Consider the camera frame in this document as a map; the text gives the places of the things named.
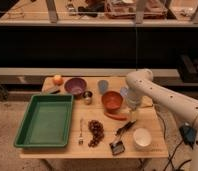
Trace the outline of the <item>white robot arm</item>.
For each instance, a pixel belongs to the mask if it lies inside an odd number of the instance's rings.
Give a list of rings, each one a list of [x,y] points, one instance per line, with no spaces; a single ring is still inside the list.
[[[198,100],[155,84],[150,69],[130,72],[125,81],[129,100],[146,95],[183,118],[197,130],[190,171],[198,171]]]

